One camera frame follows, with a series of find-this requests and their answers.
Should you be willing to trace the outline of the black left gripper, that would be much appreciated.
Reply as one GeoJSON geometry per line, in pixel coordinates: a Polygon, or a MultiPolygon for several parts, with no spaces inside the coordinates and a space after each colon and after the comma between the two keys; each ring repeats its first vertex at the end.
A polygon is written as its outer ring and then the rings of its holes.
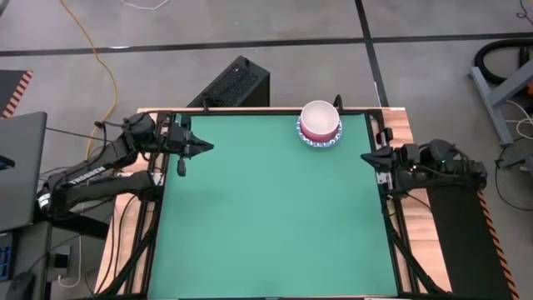
{"type": "Polygon", "coordinates": [[[186,176],[186,158],[193,158],[214,148],[213,144],[191,132],[192,120],[187,114],[165,112],[162,114],[162,126],[167,126],[167,131],[162,134],[159,152],[179,156],[177,174],[180,177],[186,176]]]}

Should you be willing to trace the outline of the grey desk cabinet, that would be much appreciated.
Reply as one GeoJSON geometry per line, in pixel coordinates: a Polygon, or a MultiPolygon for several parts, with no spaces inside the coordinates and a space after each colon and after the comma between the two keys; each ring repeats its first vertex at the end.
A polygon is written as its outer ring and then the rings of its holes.
{"type": "Polygon", "coordinates": [[[14,231],[13,276],[30,270],[35,278],[32,300],[50,300],[51,284],[47,281],[47,254],[52,227],[48,222],[35,223],[14,231]]]}

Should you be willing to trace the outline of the grey metal stand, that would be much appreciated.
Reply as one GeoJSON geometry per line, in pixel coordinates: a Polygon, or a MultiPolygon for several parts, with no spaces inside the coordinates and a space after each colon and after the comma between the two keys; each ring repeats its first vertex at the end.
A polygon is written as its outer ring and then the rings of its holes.
{"type": "Polygon", "coordinates": [[[471,68],[471,77],[491,117],[501,144],[511,145],[514,142],[514,138],[511,136],[511,131],[507,127],[501,107],[506,100],[515,96],[528,82],[533,81],[533,60],[519,68],[513,75],[494,89],[489,87],[478,67],[471,68]]]}

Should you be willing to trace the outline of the blue patterned paper bowl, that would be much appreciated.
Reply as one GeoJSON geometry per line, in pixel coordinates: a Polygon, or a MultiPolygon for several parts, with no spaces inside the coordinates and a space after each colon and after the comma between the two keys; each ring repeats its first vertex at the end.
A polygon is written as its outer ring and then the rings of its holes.
{"type": "Polygon", "coordinates": [[[313,141],[304,134],[301,125],[302,125],[302,121],[301,121],[301,117],[299,117],[296,121],[297,135],[306,145],[313,147],[313,148],[333,147],[341,140],[341,136],[343,133],[342,122],[339,122],[337,129],[335,133],[333,134],[332,138],[330,138],[329,140],[323,141],[323,142],[313,141]]]}

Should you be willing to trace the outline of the black ramp with hazard stripes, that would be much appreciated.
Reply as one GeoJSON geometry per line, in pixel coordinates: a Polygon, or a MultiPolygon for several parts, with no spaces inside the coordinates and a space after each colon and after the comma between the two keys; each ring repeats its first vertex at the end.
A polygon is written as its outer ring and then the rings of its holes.
{"type": "Polygon", "coordinates": [[[473,300],[520,300],[482,194],[486,168],[476,164],[427,194],[452,293],[473,300]]]}

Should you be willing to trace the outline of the black mat with hazard stripes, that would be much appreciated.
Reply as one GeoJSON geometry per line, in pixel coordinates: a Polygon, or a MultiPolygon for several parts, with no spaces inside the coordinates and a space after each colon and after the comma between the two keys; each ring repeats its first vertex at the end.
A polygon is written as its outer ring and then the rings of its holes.
{"type": "Polygon", "coordinates": [[[32,77],[32,70],[0,70],[0,119],[14,115],[32,77]]]}

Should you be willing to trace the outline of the black computer tower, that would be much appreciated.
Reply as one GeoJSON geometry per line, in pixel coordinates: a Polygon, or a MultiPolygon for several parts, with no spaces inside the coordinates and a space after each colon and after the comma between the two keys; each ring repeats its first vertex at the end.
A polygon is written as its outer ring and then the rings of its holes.
{"type": "Polygon", "coordinates": [[[269,107],[270,91],[270,73],[246,57],[239,56],[187,106],[269,107]]]}

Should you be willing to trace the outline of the grey laptop lid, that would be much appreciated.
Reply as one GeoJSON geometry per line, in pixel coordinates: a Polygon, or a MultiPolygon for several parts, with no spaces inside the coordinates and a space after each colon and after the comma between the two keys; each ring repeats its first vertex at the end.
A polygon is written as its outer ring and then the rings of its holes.
{"type": "Polygon", "coordinates": [[[0,171],[0,233],[32,223],[47,114],[0,120],[0,156],[14,167],[0,171]]]}

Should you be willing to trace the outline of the green table mat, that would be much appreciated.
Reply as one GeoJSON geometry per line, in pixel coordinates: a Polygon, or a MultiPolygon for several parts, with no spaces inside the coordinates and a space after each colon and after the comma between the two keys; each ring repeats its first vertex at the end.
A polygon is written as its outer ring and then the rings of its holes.
{"type": "Polygon", "coordinates": [[[310,147],[293,115],[195,116],[211,151],[168,166],[150,298],[397,292],[366,118],[310,147]]]}

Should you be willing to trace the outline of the white plastic bowl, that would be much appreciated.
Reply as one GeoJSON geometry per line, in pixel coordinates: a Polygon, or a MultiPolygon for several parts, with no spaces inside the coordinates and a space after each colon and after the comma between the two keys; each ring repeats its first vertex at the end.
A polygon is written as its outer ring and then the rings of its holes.
{"type": "Polygon", "coordinates": [[[306,123],[319,123],[319,129],[325,129],[327,124],[340,122],[340,115],[332,104],[315,100],[309,102],[301,110],[301,119],[306,123]]]}

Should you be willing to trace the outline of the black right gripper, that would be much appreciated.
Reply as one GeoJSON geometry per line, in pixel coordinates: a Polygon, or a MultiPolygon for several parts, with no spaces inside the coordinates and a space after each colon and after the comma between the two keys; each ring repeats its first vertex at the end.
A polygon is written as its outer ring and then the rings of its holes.
{"type": "Polygon", "coordinates": [[[416,185],[415,167],[420,162],[419,147],[406,143],[401,147],[392,147],[392,129],[386,127],[376,135],[380,148],[363,153],[361,158],[380,173],[390,173],[393,187],[387,191],[410,191],[416,185]]]}

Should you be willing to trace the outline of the black floor beam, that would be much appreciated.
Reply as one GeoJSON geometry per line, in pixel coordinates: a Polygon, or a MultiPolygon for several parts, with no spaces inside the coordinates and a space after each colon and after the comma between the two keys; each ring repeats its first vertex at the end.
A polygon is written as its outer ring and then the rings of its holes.
{"type": "Polygon", "coordinates": [[[34,204],[33,222],[46,222],[53,228],[67,230],[101,240],[107,238],[109,230],[109,225],[106,222],[82,216],[77,212],[60,212],[58,215],[50,215],[40,208],[38,201],[34,204]]]}

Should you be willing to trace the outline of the pink plastic bowl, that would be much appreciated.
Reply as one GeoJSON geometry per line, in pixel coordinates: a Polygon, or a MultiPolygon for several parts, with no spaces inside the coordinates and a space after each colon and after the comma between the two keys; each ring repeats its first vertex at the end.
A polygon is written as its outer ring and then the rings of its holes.
{"type": "Polygon", "coordinates": [[[319,125],[318,122],[305,122],[303,119],[301,121],[301,127],[304,133],[313,133],[317,135],[327,135],[334,133],[339,124],[339,122],[334,122],[333,124],[327,124],[325,129],[319,129],[317,127],[319,125]]]}

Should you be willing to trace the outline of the grey power adapter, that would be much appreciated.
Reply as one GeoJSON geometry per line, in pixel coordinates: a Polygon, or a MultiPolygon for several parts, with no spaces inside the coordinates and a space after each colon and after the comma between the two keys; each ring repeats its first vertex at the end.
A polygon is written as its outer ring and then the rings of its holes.
{"type": "Polygon", "coordinates": [[[62,245],[52,251],[51,267],[58,276],[68,274],[71,256],[72,247],[70,245],[62,245]]]}

